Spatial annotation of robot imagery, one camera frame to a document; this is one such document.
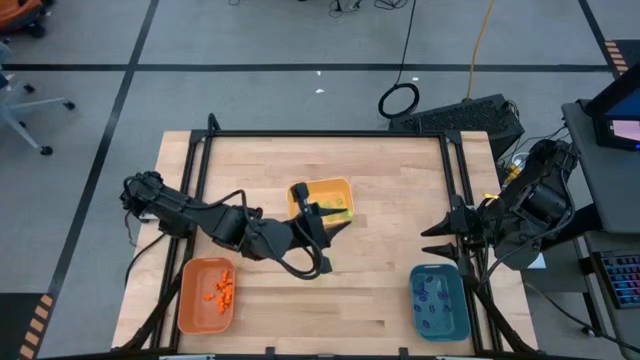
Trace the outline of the black computer monitor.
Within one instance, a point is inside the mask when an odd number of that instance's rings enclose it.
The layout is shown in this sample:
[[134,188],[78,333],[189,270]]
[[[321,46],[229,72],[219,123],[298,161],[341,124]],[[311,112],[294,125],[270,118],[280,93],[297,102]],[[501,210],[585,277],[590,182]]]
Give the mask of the black computer monitor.
[[634,64],[584,109],[601,147],[640,151],[640,62]]

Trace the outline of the grey side desk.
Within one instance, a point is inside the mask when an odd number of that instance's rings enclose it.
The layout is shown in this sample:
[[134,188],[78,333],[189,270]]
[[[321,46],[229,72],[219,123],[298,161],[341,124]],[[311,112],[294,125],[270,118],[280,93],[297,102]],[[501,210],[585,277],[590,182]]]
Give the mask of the grey side desk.
[[640,234],[640,151],[599,146],[593,121],[579,103],[565,103],[561,110],[603,228]]

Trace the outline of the blue office chair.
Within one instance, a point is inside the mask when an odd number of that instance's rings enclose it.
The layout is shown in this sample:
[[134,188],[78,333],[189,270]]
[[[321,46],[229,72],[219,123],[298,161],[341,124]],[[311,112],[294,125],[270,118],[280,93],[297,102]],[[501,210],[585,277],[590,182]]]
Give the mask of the blue office chair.
[[73,111],[76,108],[76,104],[64,97],[21,102],[21,95],[23,93],[32,94],[35,92],[35,88],[25,81],[18,81],[12,85],[10,79],[2,73],[3,65],[10,59],[12,54],[12,50],[4,42],[0,41],[0,122],[9,125],[32,148],[38,150],[41,155],[50,156],[53,154],[53,149],[50,146],[38,144],[27,130],[26,124],[19,120],[18,116],[53,108],[56,105],[62,105],[67,110]]

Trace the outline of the yellow plastic bin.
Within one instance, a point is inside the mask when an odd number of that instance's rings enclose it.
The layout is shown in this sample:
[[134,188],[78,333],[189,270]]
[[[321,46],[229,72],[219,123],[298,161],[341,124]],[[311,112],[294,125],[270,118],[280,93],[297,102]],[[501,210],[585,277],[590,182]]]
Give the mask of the yellow plastic bin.
[[[304,182],[307,190],[302,194],[306,195],[306,202],[318,203],[323,207],[325,202],[331,202],[332,208],[348,208],[349,211],[345,213],[335,214],[332,216],[320,217],[324,228],[334,224],[345,222],[344,219],[347,216],[354,216],[354,200],[352,195],[352,189],[349,182],[344,178],[329,178],[322,180],[314,180]],[[336,205],[336,200],[342,199],[343,205]]]

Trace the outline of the black desk leg beam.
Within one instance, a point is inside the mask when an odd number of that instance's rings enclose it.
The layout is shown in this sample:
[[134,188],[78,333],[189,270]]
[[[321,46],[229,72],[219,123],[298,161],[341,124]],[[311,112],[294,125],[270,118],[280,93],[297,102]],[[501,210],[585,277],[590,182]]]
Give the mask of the black desk leg beam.
[[574,240],[586,232],[600,230],[603,230],[603,224],[596,206],[587,205],[575,212],[572,220],[556,234],[554,239],[543,240],[541,251],[545,252],[564,242]]

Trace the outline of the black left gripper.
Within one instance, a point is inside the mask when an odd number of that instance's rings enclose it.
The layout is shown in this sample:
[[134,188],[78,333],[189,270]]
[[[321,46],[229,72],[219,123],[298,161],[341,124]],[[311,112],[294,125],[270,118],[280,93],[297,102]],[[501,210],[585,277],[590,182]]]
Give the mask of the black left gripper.
[[[297,202],[299,214],[281,222],[274,219],[259,219],[246,206],[246,196],[241,195],[242,212],[246,219],[244,243],[241,253],[254,260],[271,259],[290,274],[328,274],[332,266],[323,262],[323,249],[330,246],[333,238],[351,222],[341,222],[324,228],[320,217],[348,212],[348,208],[323,208],[318,203],[306,202],[302,192],[304,183],[292,186],[290,192]],[[311,259],[311,269],[301,270],[288,263],[284,256],[289,250],[302,249]]]

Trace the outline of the black orange striped floor plate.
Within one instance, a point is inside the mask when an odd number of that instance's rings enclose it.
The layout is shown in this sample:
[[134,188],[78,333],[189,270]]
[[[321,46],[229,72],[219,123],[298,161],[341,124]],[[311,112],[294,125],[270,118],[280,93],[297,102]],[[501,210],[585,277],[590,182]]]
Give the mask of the black orange striped floor plate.
[[621,76],[634,65],[640,64],[640,40],[609,40],[604,44],[615,77]]
[[27,325],[17,360],[36,360],[55,304],[49,293],[31,294],[27,306]]

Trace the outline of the orange plastic bin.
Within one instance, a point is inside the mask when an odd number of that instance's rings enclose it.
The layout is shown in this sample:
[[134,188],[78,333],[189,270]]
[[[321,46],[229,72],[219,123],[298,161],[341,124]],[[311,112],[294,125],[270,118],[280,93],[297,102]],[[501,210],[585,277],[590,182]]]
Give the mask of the orange plastic bin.
[[[226,308],[223,315],[218,314],[217,301],[220,298],[215,285],[223,280],[223,272],[230,271],[229,286],[234,287],[232,306]],[[224,332],[231,324],[235,300],[235,268],[226,258],[195,258],[183,269],[180,304],[178,310],[178,327],[189,335],[217,334]],[[215,294],[210,301],[203,300],[205,294]]]

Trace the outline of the teal plastic bin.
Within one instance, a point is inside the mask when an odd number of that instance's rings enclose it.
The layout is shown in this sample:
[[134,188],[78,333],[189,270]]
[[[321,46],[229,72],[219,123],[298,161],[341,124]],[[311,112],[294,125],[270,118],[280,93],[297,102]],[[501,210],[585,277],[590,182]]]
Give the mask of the teal plastic bin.
[[[433,276],[433,281],[426,283],[428,276]],[[414,284],[433,287],[433,293],[427,294],[428,301],[419,301],[420,295],[414,290]],[[449,295],[447,301],[437,296],[437,291],[443,291]],[[418,265],[412,269],[409,275],[409,295],[413,324],[417,334],[430,342],[458,342],[466,340],[470,336],[471,325],[466,304],[465,290],[458,269],[449,264]],[[418,313],[413,305],[419,305],[422,312]],[[435,313],[429,312],[429,305],[435,306]],[[449,305],[450,313],[443,313],[443,306]],[[430,328],[425,329],[422,321],[427,320]]]

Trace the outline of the black computer tower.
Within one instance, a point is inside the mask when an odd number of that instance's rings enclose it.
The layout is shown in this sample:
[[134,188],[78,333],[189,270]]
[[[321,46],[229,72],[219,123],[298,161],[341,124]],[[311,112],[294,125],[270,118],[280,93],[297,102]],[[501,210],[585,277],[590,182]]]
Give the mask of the black computer tower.
[[500,158],[524,134],[517,105],[502,94],[464,101],[393,119],[391,131],[486,132],[493,159]]

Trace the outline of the backlit computer keyboard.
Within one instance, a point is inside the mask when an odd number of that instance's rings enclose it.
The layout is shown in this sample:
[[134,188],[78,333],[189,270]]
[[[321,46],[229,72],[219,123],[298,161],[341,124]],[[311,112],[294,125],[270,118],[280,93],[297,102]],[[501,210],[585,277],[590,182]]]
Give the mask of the backlit computer keyboard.
[[640,307],[640,252],[596,253],[605,288],[617,309]]

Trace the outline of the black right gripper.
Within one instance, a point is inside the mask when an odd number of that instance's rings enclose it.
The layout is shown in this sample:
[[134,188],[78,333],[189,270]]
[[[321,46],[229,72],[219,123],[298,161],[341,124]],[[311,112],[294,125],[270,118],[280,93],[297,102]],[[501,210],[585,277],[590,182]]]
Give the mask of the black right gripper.
[[[422,237],[436,237],[456,234],[462,238],[459,249],[479,262],[479,283],[484,286],[495,266],[489,265],[489,248],[494,245],[505,215],[505,202],[500,199],[483,199],[478,206],[468,206],[462,199],[452,213],[447,212],[437,224],[420,233]],[[459,251],[452,243],[427,246],[422,252],[444,257],[451,261],[459,259]]]

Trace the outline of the grey keyboard desk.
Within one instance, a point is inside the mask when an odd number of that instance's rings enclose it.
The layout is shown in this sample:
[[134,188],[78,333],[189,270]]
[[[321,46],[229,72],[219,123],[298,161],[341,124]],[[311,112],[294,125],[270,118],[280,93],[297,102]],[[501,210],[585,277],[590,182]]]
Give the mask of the grey keyboard desk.
[[621,346],[622,356],[627,360],[640,360],[640,307],[617,309],[605,288],[604,280],[597,266],[596,253],[606,251],[640,252],[640,235],[620,235],[606,232],[587,232],[583,235],[588,257],[582,260],[582,268],[588,275],[593,274],[597,288],[604,301],[606,313],[611,322],[614,337],[637,348],[637,351]]

